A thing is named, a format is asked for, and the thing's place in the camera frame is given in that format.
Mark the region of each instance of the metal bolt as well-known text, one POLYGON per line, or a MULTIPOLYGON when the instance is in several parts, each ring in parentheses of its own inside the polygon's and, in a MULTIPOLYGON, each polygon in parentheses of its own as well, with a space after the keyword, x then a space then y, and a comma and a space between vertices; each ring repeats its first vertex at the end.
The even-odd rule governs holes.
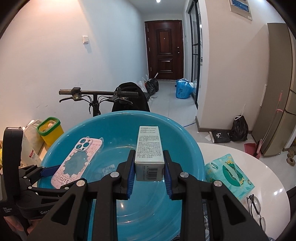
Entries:
POLYGON ((214 185, 215 185, 216 187, 220 187, 220 186, 222 186, 222 182, 219 181, 219 180, 216 180, 216 181, 214 181, 214 185))
POLYGON ((187 178, 187 177, 189 177, 189 174, 187 172, 181 172, 180 176, 183 178, 187 178))
POLYGON ((111 177, 119 177, 119 173, 118 172, 112 172, 110 174, 111 177))
POLYGON ((80 181, 76 182, 76 185, 78 187, 82 187, 84 184, 85 184, 85 181, 83 181, 83 180, 80 180, 80 181))

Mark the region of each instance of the white round table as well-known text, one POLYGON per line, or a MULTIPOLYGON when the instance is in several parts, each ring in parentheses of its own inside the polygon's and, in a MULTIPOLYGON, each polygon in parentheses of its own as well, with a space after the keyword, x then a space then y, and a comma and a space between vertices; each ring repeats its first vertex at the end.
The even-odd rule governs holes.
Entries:
MULTIPOLYGON (((253 182, 255 188, 248 194, 254 194, 261 204, 261 216, 266 221, 266 235, 271 238, 278 236, 290 221, 290 204, 285 188, 272 170, 255 157, 240 150, 223 145, 198 143, 205 164, 231 154, 235 163, 253 182)), ((248 210, 247 199, 241 201, 248 210)))

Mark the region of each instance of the light switch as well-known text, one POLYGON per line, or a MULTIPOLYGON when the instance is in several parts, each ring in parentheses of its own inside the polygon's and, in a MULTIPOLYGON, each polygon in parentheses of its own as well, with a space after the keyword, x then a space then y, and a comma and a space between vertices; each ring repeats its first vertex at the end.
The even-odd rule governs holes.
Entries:
POLYGON ((83 44, 88 44, 89 43, 89 37, 88 36, 82 36, 83 39, 83 44))

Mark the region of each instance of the sliding glass door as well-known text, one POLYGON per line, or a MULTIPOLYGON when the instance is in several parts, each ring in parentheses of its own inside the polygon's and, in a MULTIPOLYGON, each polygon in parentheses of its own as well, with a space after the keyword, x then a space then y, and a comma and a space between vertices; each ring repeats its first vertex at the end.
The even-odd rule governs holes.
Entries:
POLYGON ((198 90, 200 86, 200 72, 202 65, 202 25, 200 17, 200 7, 198 0, 193 0, 189 9, 190 25, 191 25, 191 40, 192 40, 192 72, 191 82, 194 84, 192 97, 198 107, 198 90))

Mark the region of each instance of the brown wooden door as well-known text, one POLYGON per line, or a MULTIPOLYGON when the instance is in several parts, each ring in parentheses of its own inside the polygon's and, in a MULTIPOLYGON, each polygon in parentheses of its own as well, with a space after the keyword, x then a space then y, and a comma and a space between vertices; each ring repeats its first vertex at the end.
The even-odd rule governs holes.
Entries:
POLYGON ((145 22, 149 78, 177 80, 184 76, 183 29, 180 20, 145 22))

